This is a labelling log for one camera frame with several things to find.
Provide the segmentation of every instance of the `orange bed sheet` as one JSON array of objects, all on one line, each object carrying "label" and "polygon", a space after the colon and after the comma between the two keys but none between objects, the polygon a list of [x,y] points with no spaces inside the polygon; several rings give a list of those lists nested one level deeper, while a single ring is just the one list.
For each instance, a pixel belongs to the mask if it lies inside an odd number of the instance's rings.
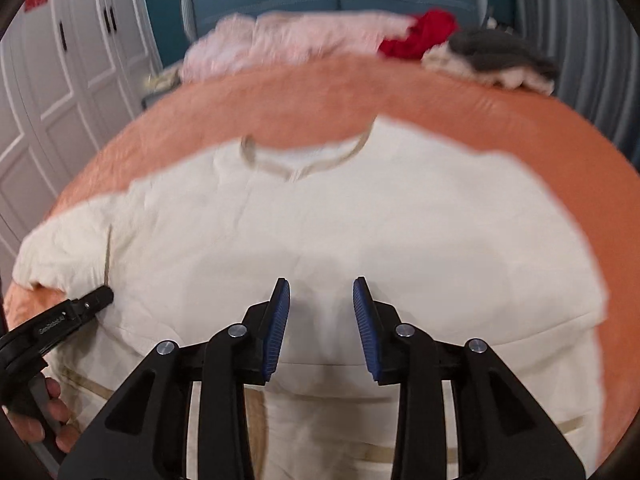
[{"label": "orange bed sheet", "polygon": [[[553,98],[504,91],[398,60],[337,57],[185,85],[131,123],[61,193],[50,215],[126,189],[220,142],[253,136],[275,148],[352,137],[378,114],[419,124],[476,150],[516,155],[582,226],[610,290],[598,329],[604,354],[601,459],[640,406],[640,178],[597,130]],[[10,285],[11,326],[62,298]]]}]

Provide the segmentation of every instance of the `neckline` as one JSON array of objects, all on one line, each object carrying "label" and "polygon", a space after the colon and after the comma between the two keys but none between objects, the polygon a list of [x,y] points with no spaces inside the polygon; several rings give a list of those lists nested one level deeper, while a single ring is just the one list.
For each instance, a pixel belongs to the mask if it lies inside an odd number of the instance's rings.
[{"label": "neckline", "polygon": [[[286,182],[296,182],[301,180],[310,174],[319,173],[320,171],[332,170],[338,168],[348,160],[351,160],[357,154],[361,152],[365,144],[371,136],[373,124],[367,129],[366,132],[360,134],[356,145],[343,155],[339,155],[335,158],[328,158],[326,160],[318,160],[304,166],[299,170],[287,167],[285,164],[280,164],[274,160],[258,160],[257,150],[260,146],[255,142],[255,139],[251,136],[243,137],[240,142],[240,156],[242,161],[252,170],[262,170],[267,173],[276,174],[283,178]],[[349,142],[351,139],[346,139],[343,142]]]}]

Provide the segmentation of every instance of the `folded gray clothing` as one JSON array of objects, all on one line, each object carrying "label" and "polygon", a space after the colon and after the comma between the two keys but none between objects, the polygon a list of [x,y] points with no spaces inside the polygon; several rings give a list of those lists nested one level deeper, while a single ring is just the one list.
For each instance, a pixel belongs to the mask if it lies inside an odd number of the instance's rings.
[{"label": "folded gray clothing", "polygon": [[556,79],[558,66],[519,36],[502,30],[472,28],[449,38],[452,52],[465,57],[477,72],[529,66],[541,76]]}]

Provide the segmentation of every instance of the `black handheld tool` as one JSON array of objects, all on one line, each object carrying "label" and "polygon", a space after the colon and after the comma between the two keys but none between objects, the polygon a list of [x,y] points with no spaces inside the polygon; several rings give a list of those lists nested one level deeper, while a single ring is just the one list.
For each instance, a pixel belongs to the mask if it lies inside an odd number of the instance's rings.
[{"label": "black handheld tool", "polygon": [[45,438],[31,449],[51,475],[57,474],[65,454],[56,445],[60,423],[47,409],[43,357],[111,303],[112,290],[101,286],[79,300],[57,304],[0,338],[0,403],[40,421]]},{"label": "black handheld tool", "polygon": [[278,363],[289,315],[289,283],[209,342],[162,341],[80,437],[58,480],[177,480],[186,476],[193,382],[201,382],[198,478],[253,480],[244,384],[264,385]]},{"label": "black handheld tool", "polygon": [[392,480],[446,480],[442,381],[451,381],[464,480],[584,480],[582,462],[542,407],[481,339],[434,341],[353,284],[367,368],[400,384]]}]

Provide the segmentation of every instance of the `gray curtain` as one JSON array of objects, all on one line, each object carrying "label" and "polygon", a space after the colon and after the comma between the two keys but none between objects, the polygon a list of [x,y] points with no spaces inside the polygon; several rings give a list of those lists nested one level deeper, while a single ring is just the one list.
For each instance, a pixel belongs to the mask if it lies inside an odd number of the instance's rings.
[{"label": "gray curtain", "polygon": [[561,67],[556,97],[640,168],[640,40],[616,0],[516,0],[516,31]]}]

